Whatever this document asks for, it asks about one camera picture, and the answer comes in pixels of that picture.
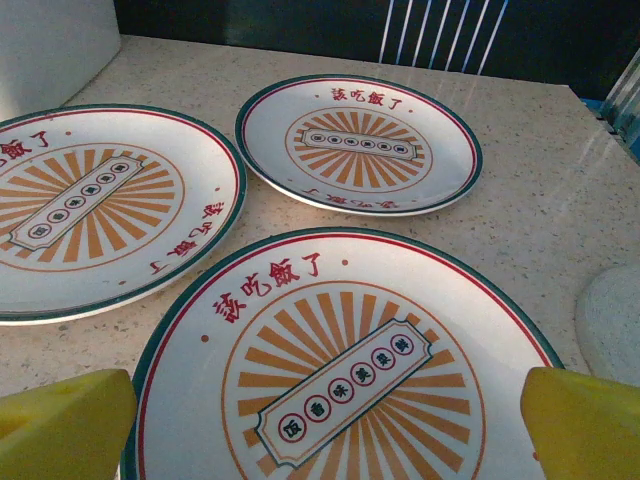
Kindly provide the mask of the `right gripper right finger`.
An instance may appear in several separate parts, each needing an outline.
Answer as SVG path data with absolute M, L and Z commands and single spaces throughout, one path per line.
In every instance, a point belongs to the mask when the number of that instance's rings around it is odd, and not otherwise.
M 639 389 L 560 368 L 526 376 L 521 414 L 548 479 L 637 479 Z

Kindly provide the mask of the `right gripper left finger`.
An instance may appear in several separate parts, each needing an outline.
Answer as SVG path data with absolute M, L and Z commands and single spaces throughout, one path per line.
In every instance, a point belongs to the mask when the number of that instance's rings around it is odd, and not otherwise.
M 137 410 L 124 369 L 1 399 L 3 479 L 112 479 Z

